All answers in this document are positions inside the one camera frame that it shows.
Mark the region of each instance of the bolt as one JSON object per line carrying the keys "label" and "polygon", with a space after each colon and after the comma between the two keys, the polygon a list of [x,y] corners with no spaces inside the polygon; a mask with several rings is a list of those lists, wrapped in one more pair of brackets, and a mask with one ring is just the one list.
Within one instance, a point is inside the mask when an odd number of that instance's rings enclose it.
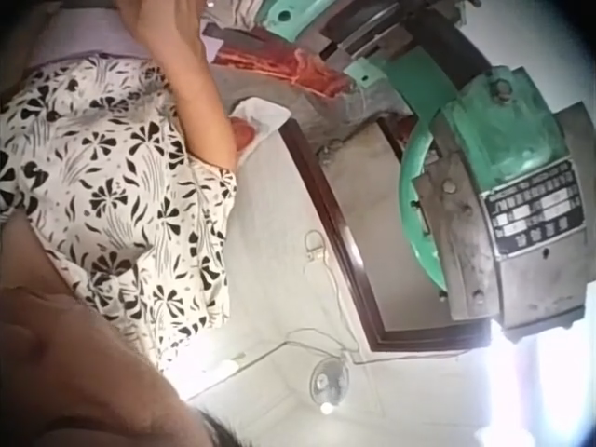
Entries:
{"label": "bolt", "polygon": [[510,102],[511,98],[513,97],[513,87],[505,79],[498,79],[494,81],[491,85],[491,92],[493,94],[493,98],[496,101],[502,103]]}
{"label": "bolt", "polygon": [[443,191],[447,194],[453,194],[455,191],[457,191],[457,185],[453,180],[447,179],[445,182],[443,182]]}
{"label": "bolt", "polygon": [[484,292],[483,291],[474,291],[474,293],[472,293],[472,298],[474,299],[476,304],[478,304],[478,305],[484,304]]}
{"label": "bolt", "polygon": [[474,210],[468,204],[464,205],[463,212],[466,217],[472,217],[474,214]]}

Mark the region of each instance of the wooden frame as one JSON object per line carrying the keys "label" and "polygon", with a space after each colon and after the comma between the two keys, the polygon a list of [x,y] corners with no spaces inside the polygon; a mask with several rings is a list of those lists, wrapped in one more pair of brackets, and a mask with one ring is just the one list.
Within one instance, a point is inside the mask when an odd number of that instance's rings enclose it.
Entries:
{"label": "wooden frame", "polygon": [[385,329],[373,288],[364,270],[356,241],[347,226],[325,174],[298,123],[291,119],[281,129],[291,157],[327,232],[348,283],[371,351],[445,351],[490,344],[490,321],[478,320],[444,328],[415,331]]}

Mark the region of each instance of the metal plate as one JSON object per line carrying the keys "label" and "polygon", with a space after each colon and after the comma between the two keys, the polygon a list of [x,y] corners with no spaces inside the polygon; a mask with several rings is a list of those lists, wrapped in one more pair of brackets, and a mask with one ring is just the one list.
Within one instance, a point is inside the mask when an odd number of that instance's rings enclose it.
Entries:
{"label": "metal plate", "polygon": [[555,115],[569,154],[576,165],[588,228],[591,266],[589,282],[596,281],[596,131],[586,106],[577,103]]}
{"label": "metal plate", "polygon": [[573,233],[585,217],[573,162],[564,159],[484,195],[497,256]]}
{"label": "metal plate", "polygon": [[504,328],[548,322],[584,305],[588,263],[585,230],[499,263]]}
{"label": "metal plate", "polygon": [[498,315],[491,237],[461,153],[428,165],[414,186],[437,244],[452,318]]}

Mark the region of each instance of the dark hair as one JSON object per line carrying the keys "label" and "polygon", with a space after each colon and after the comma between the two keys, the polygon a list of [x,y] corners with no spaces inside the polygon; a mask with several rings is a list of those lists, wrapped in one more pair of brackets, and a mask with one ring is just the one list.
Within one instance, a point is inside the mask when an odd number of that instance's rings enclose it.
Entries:
{"label": "dark hair", "polygon": [[243,443],[233,430],[226,427],[217,418],[206,412],[201,412],[201,414],[210,429],[211,442],[214,447],[251,447],[251,444]]}

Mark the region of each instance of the machine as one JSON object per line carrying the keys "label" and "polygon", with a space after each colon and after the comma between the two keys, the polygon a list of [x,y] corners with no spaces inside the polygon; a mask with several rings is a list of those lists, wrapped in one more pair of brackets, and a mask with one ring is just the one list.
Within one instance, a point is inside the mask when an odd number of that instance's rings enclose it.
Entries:
{"label": "machine", "polygon": [[523,68],[458,30],[480,0],[269,0],[260,23],[417,115],[401,162],[403,231],[454,320],[512,340],[583,318],[596,280],[596,137],[581,103],[553,114]]}

